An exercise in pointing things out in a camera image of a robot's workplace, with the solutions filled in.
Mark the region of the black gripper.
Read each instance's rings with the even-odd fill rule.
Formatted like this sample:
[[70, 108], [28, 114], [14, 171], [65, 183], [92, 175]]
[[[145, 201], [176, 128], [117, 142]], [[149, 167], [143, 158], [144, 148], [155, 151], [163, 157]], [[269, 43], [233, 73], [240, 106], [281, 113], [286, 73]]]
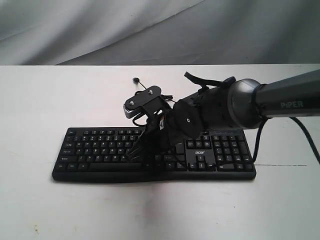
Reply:
[[196, 139], [203, 131], [197, 108], [179, 100], [153, 120], [126, 153], [130, 162], [147, 160], [153, 153], [162, 153], [185, 139]]

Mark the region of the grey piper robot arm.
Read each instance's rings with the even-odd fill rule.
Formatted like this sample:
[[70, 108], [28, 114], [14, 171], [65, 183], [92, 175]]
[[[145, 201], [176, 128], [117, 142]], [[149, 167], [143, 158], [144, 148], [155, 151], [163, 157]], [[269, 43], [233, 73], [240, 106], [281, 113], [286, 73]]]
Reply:
[[296, 75], [270, 84], [250, 78], [224, 81], [185, 77], [199, 85], [199, 90], [169, 105], [158, 86], [151, 86], [127, 99], [125, 116], [137, 120], [146, 116], [143, 132], [127, 159], [145, 160], [170, 150], [186, 139], [196, 139], [204, 131], [261, 131], [272, 118], [320, 114], [320, 72]]

